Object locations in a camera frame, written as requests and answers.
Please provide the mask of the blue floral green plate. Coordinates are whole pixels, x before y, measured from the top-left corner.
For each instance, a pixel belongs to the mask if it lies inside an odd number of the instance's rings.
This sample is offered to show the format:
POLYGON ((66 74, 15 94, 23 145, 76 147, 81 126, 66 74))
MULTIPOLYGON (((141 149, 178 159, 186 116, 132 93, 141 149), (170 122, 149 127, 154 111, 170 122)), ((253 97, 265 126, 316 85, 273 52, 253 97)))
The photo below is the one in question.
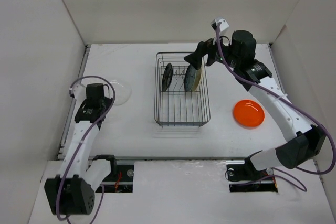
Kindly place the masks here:
POLYGON ((184 90, 186 92, 194 91, 196 88, 197 70, 189 65, 184 76, 184 90))

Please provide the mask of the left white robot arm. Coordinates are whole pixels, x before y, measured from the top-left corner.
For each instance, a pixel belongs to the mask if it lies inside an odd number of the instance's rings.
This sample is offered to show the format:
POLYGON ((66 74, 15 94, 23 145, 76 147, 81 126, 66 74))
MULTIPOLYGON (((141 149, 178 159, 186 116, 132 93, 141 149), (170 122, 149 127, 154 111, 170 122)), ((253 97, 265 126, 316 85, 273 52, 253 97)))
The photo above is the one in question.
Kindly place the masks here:
POLYGON ((96 190, 104 179, 112 180, 118 172, 112 155, 88 163, 113 98, 105 95, 102 83, 87 85, 85 93, 75 115, 75 128, 66 157, 55 177, 47 178, 44 185, 51 212, 60 219, 91 214, 96 190))

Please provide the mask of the cream plate with black pattern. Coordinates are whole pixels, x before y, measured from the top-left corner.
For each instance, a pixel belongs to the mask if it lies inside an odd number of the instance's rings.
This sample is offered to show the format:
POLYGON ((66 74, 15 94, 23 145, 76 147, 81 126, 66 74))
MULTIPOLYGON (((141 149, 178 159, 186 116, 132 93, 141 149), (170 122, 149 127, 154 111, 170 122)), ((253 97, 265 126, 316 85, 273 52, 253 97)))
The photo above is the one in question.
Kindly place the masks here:
POLYGON ((193 83, 192 83, 192 87, 191 87, 191 91, 194 92, 197 90, 197 88, 199 87, 199 84, 201 82, 202 76, 203 76, 203 65, 201 65, 201 68, 198 70, 194 70, 193 73, 193 83))

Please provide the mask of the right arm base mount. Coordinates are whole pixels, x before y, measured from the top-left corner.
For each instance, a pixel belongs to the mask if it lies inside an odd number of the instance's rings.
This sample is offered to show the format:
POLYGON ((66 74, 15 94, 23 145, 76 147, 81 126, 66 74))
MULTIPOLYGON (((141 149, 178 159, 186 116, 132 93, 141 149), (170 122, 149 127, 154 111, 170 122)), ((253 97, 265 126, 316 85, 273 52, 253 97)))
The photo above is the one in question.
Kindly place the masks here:
POLYGON ((275 178, 268 177, 266 169, 258 171, 252 165, 250 158, 255 154, 226 163, 225 177, 231 193, 278 192, 275 178))

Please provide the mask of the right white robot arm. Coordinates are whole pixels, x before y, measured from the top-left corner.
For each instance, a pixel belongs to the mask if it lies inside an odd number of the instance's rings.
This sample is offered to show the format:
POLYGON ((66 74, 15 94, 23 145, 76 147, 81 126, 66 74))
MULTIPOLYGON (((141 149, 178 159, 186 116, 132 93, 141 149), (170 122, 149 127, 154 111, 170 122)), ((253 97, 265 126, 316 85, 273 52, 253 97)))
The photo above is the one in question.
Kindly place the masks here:
POLYGON ((256 60, 256 45, 252 33, 237 30, 229 45, 224 45, 222 36, 218 35, 215 39, 199 42, 196 50, 184 58, 196 70, 202 67, 204 56, 208 56, 207 66, 215 62, 224 64, 280 128, 286 141, 284 145, 245 158, 243 173, 250 179, 271 167, 297 168, 320 153, 327 136, 320 123, 285 98, 271 71, 256 60))

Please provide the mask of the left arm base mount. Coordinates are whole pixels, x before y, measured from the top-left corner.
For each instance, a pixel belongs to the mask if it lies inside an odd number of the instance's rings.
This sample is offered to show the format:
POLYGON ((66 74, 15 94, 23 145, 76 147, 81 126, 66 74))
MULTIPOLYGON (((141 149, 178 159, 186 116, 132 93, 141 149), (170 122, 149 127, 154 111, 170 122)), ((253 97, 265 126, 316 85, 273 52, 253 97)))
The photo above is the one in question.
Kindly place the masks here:
POLYGON ((106 193, 132 193, 134 179, 134 162, 117 159, 114 155, 96 155, 90 160, 89 167, 97 160, 106 160, 111 166, 110 174, 102 184, 106 193))

